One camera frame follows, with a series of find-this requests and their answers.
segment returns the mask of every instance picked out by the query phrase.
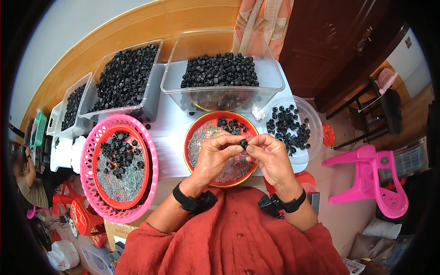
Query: fingernail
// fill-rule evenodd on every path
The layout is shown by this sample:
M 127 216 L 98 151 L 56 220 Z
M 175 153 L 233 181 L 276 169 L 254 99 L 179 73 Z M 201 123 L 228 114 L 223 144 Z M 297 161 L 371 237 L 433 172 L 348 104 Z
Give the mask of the fingernail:
M 243 152 L 243 147 L 241 147 L 241 146 L 237 146 L 237 147 L 235 148 L 235 152 L 236 152 L 236 153 L 241 153 L 241 152 Z
M 248 145 L 248 147 L 246 148 L 246 152 L 251 154 L 255 152 L 255 148 L 253 147 L 253 145 Z

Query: person's left hand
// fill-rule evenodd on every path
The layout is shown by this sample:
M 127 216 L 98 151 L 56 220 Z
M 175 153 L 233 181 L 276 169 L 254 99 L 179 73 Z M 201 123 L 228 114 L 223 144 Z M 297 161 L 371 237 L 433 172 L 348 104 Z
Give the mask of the person's left hand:
M 226 161 L 243 152 L 243 148 L 237 144 L 245 138 L 221 131 L 216 137 L 204 140 L 193 176 L 206 186 L 215 181 L 226 166 Z

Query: plastic bag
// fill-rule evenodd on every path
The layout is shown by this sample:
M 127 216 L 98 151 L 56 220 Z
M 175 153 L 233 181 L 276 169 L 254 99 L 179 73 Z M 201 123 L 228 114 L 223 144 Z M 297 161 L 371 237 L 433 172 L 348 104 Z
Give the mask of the plastic bag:
M 49 262 L 56 270 L 65 271 L 80 263 L 80 256 L 72 242 L 62 240 L 52 243 L 52 251 L 48 252 Z
M 389 238 L 394 240 L 397 238 L 397 236 L 399 236 L 401 228 L 402 224 L 389 223 L 374 216 L 368 223 L 367 227 L 363 230 L 362 235 Z
M 72 165 L 73 171 L 76 174 L 79 174 L 81 172 L 80 171 L 81 154 L 82 154 L 82 149 L 84 147 L 85 141 L 86 141 L 85 137 L 79 136 L 75 140 L 75 143 L 72 145 L 71 165 Z

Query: green plastic basket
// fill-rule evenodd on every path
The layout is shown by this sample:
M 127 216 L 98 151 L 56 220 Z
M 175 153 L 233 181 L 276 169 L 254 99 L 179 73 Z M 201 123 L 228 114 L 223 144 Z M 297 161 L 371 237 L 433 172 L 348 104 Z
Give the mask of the green plastic basket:
M 35 120 L 33 121 L 32 132 L 30 136 L 30 147 L 38 147 L 43 145 L 44 130 L 46 129 L 47 117 L 43 114 L 43 111 L 39 111 Z

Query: person's right hand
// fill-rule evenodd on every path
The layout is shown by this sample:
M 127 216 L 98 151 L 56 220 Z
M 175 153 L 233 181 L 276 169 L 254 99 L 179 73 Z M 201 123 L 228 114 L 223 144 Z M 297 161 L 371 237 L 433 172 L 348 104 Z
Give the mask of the person's right hand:
M 284 183 L 294 183 L 295 174 L 287 156 L 286 146 L 269 134 L 255 136 L 248 142 L 246 157 L 261 168 L 265 179 L 275 189 Z

